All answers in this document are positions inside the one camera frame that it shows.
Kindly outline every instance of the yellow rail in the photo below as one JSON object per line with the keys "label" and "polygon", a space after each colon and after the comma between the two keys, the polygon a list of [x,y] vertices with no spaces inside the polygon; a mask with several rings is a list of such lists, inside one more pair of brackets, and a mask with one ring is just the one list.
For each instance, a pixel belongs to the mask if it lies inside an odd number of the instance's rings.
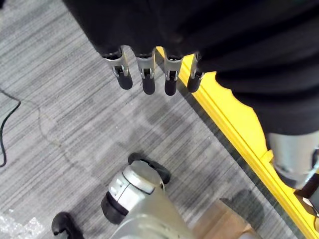
{"label": "yellow rail", "polygon": [[[157,48],[163,56],[163,49]],[[184,57],[180,79],[187,85],[193,55]],[[196,100],[226,135],[249,166],[274,195],[284,210],[309,239],[319,239],[314,228],[315,217],[306,212],[294,190],[287,187],[270,164],[272,152],[267,151],[265,138],[254,111],[221,87],[215,73],[206,73],[196,93]]]}

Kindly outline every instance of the robotic finger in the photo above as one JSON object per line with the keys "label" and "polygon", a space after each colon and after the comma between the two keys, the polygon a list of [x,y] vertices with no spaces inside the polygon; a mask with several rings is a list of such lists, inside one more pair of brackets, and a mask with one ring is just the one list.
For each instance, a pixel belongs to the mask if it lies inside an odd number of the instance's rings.
{"label": "robotic finger", "polygon": [[142,77],[143,90],[147,95],[155,91],[155,51],[148,54],[135,53],[138,68]]}
{"label": "robotic finger", "polygon": [[200,86],[200,82],[204,76],[204,72],[197,68],[197,63],[200,59],[199,52],[195,53],[191,64],[190,75],[187,82],[187,89],[189,92],[196,92]]}
{"label": "robotic finger", "polygon": [[174,54],[171,50],[165,50],[164,72],[165,72],[165,93],[172,96],[176,92],[176,83],[180,72],[183,56]]}
{"label": "robotic finger", "polygon": [[119,47],[116,52],[103,55],[103,58],[108,62],[112,69],[119,85],[124,90],[129,90],[133,86],[133,81],[129,71],[129,66],[123,51],[123,47]]}

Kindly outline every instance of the striped carpet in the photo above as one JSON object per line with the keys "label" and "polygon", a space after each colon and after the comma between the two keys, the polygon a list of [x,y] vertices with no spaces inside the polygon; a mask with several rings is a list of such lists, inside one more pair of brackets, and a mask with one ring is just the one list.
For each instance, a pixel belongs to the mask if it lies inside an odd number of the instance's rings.
{"label": "striped carpet", "polygon": [[[167,194],[190,227],[222,198],[264,239],[303,238],[185,87],[165,95],[159,56],[148,96],[125,49],[134,81],[125,91],[61,1],[9,0],[0,14],[0,88],[22,101],[3,132],[0,214],[22,225],[36,217],[38,238],[49,239],[54,215],[70,211],[87,239],[109,238],[116,227],[100,202],[142,151],[172,172]],[[1,121],[15,104],[0,94]]]}

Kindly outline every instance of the black cable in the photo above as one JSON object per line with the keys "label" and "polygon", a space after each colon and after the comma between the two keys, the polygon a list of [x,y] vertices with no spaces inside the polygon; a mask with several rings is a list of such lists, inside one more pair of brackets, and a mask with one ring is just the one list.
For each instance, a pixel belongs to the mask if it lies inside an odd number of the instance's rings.
{"label": "black cable", "polygon": [[3,137],[2,137],[2,134],[3,134],[3,128],[4,128],[4,125],[6,123],[6,121],[9,119],[9,117],[19,108],[19,106],[21,105],[21,100],[19,100],[18,98],[12,96],[12,95],[9,95],[7,92],[5,92],[3,89],[0,88],[0,93],[4,94],[5,96],[9,97],[10,99],[12,100],[15,100],[18,102],[18,104],[14,107],[14,109],[12,111],[9,112],[9,114],[4,118],[2,124],[1,124],[1,127],[0,127],[0,145],[1,145],[1,150],[2,150],[2,154],[3,154],[3,163],[0,165],[0,168],[1,167],[4,167],[6,165],[6,153],[5,153],[5,148],[4,148],[4,145],[3,145]]}

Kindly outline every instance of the robotic hand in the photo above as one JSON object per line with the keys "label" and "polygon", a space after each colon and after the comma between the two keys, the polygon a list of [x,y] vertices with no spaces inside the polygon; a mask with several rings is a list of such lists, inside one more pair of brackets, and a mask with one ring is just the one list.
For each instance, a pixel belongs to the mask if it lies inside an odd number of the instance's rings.
{"label": "robotic hand", "polygon": [[188,89],[205,72],[259,118],[274,168],[300,189],[319,167],[317,1],[63,0],[124,89],[133,49],[146,94],[155,91],[154,48],[165,49],[165,92],[173,95],[184,55],[195,53]]}

